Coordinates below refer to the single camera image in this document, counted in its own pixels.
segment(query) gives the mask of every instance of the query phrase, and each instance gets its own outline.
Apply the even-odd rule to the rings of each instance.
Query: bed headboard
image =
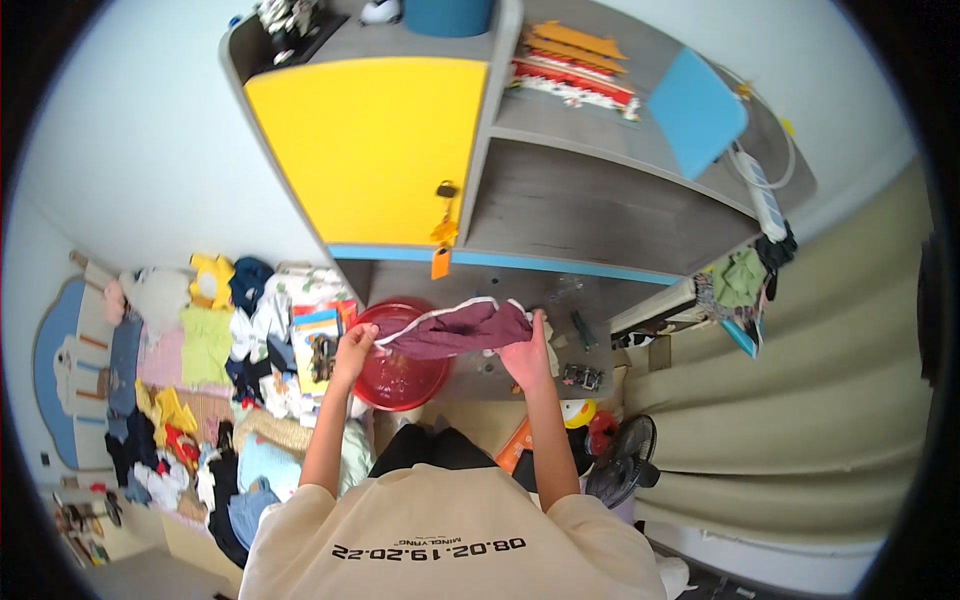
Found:
[[[71,253],[82,276],[63,283],[40,321],[34,342],[34,390],[57,453],[74,470],[104,470],[113,325],[105,320],[109,271]]]

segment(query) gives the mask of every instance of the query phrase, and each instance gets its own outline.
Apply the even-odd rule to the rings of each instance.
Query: yellow cloth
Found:
[[[177,390],[167,388],[157,392],[151,398],[150,392],[143,385],[143,381],[137,379],[133,386],[136,389],[136,407],[154,424],[154,443],[156,447],[163,448],[167,445],[167,430],[163,426],[166,423],[177,427],[183,433],[197,431],[197,420],[189,406],[180,405]]]
[[[193,303],[201,308],[232,310],[230,280],[235,273],[233,264],[222,256],[194,254],[190,256],[190,266],[197,270],[197,277],[190,284]]]
[[[230,356],[233,336],[227,310],[210,310],[193,304],[180,310],[183,347],[180,349],[180,380],[184,385],[223,383],[232,385],[224,365]]]

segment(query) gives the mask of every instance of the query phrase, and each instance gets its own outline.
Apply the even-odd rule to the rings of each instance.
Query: yellow duck toy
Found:
[[[576,429],[590,423],[597,414],[597,403],[593,398],[586,400],[561,400],[560,412],[564,415],[567,429]]]
[[[230,280],[233,279],[233,264],[222,256],[213,258],[204,254],[190,256],[190,266],[197,270],[197,277],[190,284],[190,298],[201,308],[229,309]]]

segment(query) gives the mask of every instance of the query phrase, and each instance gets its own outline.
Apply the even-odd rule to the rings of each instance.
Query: beige t-shirt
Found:
[[[544,514],[503,469],[416,465],[337,502],[316,485],[260,520],[241,600],[666,597],[654,554],[597,498]]]

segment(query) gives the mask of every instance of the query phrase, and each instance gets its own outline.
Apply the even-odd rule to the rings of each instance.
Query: orange box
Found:
[[[519,462],[523,450],[533,449],[534,437],[530,429],[530,421],[524,417],[523,423],[516,429],[514,435],[510,436],[510,440],[496,453],[494,460],[500,465],[500,468],[513,475],[516,463]]]

